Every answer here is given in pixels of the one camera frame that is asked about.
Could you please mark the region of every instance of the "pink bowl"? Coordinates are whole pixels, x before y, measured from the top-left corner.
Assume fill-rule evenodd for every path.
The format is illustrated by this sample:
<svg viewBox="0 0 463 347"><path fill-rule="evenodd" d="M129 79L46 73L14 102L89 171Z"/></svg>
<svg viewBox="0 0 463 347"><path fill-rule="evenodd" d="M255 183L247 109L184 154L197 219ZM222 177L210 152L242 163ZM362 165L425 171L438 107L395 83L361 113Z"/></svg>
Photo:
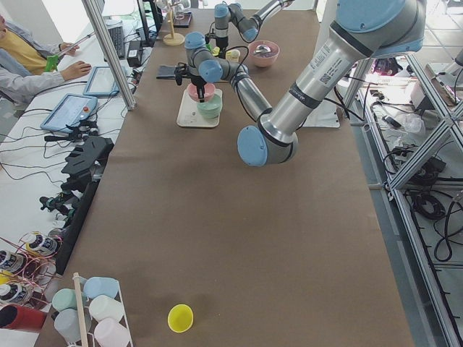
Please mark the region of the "pink bowl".
<svg viewBox="0 0 463 347"><path fill-rule="evenodd" d="M267 45L270 48L270 53L254 54L254 51L259 45ZM276 61L278 55L280 54L279 46L272 41L254 41L248 45L248 48L251 62L257 67L269 67Z"/></svg>
<svg viewBox="0 0 463 347"><path fill-rule="evenodd" d="M194 84L190 83L187 86L187 92L188 92L188 95L191 97L191 99L199 103L200 99L197 96L197 90ZM216 92L216 86L212 83L206 83L206 85L204 86L204 101L206 102L212 99L215 92Z"/></svg>

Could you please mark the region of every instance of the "tablet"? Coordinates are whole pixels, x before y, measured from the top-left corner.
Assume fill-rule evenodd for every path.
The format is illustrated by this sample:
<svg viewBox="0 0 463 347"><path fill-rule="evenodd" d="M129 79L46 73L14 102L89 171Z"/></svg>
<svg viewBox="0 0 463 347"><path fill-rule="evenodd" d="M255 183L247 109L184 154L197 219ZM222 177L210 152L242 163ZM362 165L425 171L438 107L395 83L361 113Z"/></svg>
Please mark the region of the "tablet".
<svg viewBox="0 0 463 347"><path fill-rule="evenodd" d="M93 67L85 85L83 95L108 98L119 92L113 73L109 67Z"/></svg>
<svg viewBox="0 0 463 347"><path fill-rule="evenodd" d="M98 99L94 96L66 94L41 124L41 129L51 132L71 133L75 127L91 115Z"/></svg>

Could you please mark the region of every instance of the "yellow shirt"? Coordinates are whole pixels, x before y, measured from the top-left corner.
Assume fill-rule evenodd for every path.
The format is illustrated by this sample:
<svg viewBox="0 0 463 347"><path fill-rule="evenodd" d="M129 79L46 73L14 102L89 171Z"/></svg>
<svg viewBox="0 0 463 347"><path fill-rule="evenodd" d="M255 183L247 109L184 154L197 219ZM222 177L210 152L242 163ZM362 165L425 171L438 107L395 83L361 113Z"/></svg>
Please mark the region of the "yellow shirt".
<svg viewBox="0 0 463 347"><path fill-rule="evenodd" d="M31 74L42 74L45 71L46 59L29 43L8 29L5 38L0 40L0 48L18 60Z"/></svg>

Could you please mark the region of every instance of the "white desk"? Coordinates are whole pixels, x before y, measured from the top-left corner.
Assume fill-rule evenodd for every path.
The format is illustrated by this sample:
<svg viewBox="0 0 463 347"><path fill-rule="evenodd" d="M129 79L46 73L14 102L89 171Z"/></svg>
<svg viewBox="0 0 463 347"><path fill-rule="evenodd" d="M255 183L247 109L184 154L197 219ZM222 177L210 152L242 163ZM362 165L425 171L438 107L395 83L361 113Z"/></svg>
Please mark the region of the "white desk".
<svg viewBox="0 0 463 347"><path fill-rule="evenodd" d="M124 23L124 34L133 32L137 26L133 22ZM88 27L82 36L90 33L91 27ZM151 48L146 48L143 53L143 60L149 56ZM80 50L75 56L65 56L60 64L59 69L65 69L70 64L83 60L92 66L107 65L103 60L103 54L96 37L86 40L80 45ZM127 61L121 60L121 64L131 71ZM88 75L77 80L69 81L86 81ZM58 87L46 93L38 95L33 102L27 107L27 110L36 108L53 109L56 104L67 94L82 94L85 84L75 84L63 87ZM108 99L98 99L98 106L102 106ZM124 117L127 112L124 101L120 96L112 98L98 112L98 132L100 136L110 137L115 143L119 129L122 127ZM40 124L49 114L48 111L30 111L22 116L15 124L10 137L21 140L14 141L6 138L0 144L0 162L3 164L12 164L17 166L50 166L58 164L50 168L18 168L13 166L5 166L10 175L15 178L23 177L28 174L45 171L50 179L44 173L38 173L27 178L15 181L11 179L4 169L0 168L0 196L2 205L0 208L0 220L2 222L2 232L0 236L11 242L18 242L19 239L31 232L40 231L47 234L51 229L62 227L64 222L56 220L59 214L56 211L49 213L47 210L41 210L39 198L54 197L60 191L60 184L65 182L68 175L61 173L61 170L66 165L64 159L69 155L69 152L77 144L83 142L70 143L61 141L60 144L66 147L56 145L56 142L49 142L46 145L46 158L44 158L44 136L49 132L41 130ZM12 249L10 245L0 240L0 249ZM0 340L6 343L8 347L28 347L33 346L38 334L24 333L16 330L0 330Z"/></svg>

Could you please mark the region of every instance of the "gray jacket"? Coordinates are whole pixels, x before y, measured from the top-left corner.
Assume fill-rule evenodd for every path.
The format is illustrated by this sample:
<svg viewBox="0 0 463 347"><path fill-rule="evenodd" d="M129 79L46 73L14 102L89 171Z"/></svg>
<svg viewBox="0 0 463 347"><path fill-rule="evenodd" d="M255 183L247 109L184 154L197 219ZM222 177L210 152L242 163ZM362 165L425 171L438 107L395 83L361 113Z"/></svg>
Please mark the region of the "gray jacket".
<svg viewBox="0 0 463 347"><path fill-rule="evenodd" d="M59 52L59 45L42 45L33 39L29 30L12 23L7 23L7 27L35 48L43 58ZM16 104L29 103L35 94L63 82L64 79L59 72L32 75L7 51L0 48L0 94Z"/></svg>

